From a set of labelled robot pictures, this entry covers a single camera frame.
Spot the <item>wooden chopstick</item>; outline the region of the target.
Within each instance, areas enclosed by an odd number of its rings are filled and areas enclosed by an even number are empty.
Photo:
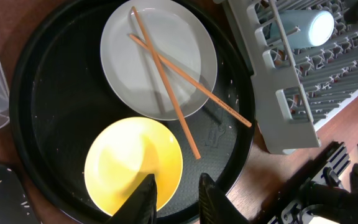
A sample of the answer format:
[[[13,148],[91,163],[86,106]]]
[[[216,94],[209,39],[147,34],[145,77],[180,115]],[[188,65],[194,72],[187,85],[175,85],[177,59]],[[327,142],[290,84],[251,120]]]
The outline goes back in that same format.
[[[149,38],[149,35],[148,35],[144,25],[143,25],[142,19],[138,15],[137,9],[134,6],[131,7],[131,10],[134,12],[134,15],[135,15],[135,18],[137,20],[137,23],[138,23],[138,25],[139,25],[139,27],[140,27],[140,29],[142,31],[142,35],[144,36],[145,41],[146,41],[146,45],[149,48],[149,52],[152,55],[152,58],[153,58],[153,60],[155,62],[155,66],[157,67],[157,70],[159,72],[160,78],[163,81],[164,87],[165,87],[165,89],[166,89],[166,91],[168,93],[170,101],[172,102],[174,110],[175,110],[175,112],[176,112],[176,114],[178,116],[178,120],[179,120],[179,122],[180,122],[180,124],[182,126],[182,129],[183,129],[183,131],[185,133],[185,136],[186,136],[186,138],[188,140],[188,143],[189,143],[189,145],[191,147],[193,155],[194,155],[195,159],[200,159],[201,155],[200,155],[200,153],[198,151],[198,148],[196,146],[195,140],[193,139],[193,136],[191,135],[191,131],[190,131],[188,125],[187,125],[187,122],[185,121],[185,117],[184,117],[184,115],[183,115],[183,113],[182,113],[182,111],[180,109],[180,105],[178,104],[178,101],[175,98],[175,94],[174,94],[174,92],[173,92],[173,90],[172,90],[172,88],[170,86],[170,83],[168,81],[168,78],[167,78],[167,76],[166,76],[166,74],[164,72],[164,69],[163,69],[161,61],[160,61],[160,59],[158,57],[158,54],[155,51],[155,49],[154,49],[154,47],[152,45],[152,42],[151,42],[151,40]]]
[[[191,83],[195,88],[197,88],[199,91],[204,93],[209,99],[213,100],[220,107],[224,108],[229,114],[231,114],[233,117],[235,117],[241,123],[246,125],[248,128],[250,128],[252,126],[252,123],[250,121],[245,119],[245,117],[240,115],[236,110],[231,108],[229,105],[227,105],[225,102],[223,102],[220,98],[218,98],[216,95],[214,95],[209,90],[207,90],[202,84],[198,83],[194,78],[190,77],[182,69],[177,67],[175,64],[171,63],[171,61],[169,61],[168,59],[166,59],[164,56],[160,55],[159,53],[157,53],[157,56],[167,67],[171,68],[173,71],[175,71],[177,74],[179,74],[182,78],[184,78],[187,82]]]

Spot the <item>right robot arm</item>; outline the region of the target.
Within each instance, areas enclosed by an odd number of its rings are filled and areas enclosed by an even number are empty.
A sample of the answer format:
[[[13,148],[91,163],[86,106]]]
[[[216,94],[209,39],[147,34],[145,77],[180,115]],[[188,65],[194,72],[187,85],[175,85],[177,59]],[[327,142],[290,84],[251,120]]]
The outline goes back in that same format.
[[[275,193],[254,223],[358,223],[358,163],[345,141],[333,141]]]

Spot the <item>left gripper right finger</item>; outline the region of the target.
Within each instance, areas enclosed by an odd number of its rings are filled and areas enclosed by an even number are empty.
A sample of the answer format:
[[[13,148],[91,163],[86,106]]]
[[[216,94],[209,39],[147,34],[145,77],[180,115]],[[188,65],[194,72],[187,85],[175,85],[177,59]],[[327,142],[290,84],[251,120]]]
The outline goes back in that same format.
[[[199,180],[200,224],[248,224],[215,181],[202,173]]]

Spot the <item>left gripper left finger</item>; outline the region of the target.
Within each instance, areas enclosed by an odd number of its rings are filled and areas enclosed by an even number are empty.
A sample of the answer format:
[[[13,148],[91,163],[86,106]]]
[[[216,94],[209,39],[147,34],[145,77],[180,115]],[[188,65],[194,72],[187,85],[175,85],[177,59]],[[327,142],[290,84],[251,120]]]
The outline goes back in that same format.
[[[157,184],[148,174],[106,224],[156,224]]]

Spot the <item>yellow bowl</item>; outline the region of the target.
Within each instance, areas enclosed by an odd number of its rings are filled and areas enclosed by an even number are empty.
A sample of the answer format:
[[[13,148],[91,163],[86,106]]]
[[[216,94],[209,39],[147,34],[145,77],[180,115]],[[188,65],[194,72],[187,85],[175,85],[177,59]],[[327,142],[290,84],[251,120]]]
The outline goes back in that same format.
[[[93,141],[85,162],[85,185],[94,204],[113,216],[143,179],[153,174],[157,209],[163,208],[181,181],[183,157],[173,133],[145,117],[121,119]]]

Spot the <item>blue cup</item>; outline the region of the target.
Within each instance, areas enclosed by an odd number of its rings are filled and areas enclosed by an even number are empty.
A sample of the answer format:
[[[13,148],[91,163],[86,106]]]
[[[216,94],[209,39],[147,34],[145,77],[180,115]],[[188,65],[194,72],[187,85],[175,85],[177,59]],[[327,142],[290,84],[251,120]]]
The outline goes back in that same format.
[[[324,10],[287,10],[280,13],[285,31],[299,28],[287,37],[292,49],[317,47],[325,44],[333,34],[334,18]]]

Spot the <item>grey plate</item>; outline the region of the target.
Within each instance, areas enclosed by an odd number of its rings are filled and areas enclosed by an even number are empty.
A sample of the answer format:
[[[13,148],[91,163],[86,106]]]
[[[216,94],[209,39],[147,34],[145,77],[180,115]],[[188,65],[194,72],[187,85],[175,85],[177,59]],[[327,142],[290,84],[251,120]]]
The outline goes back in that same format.
[[[177,114],[152,56],[130,37],[131,34],[143,37],[133,7],[155,50],[209,91],[213,91],[218,73],[213,41],[195,14],[170,0],[127,1],[113,11],[104,26],[101,63],[115,94],[144,116],[176,120]]]

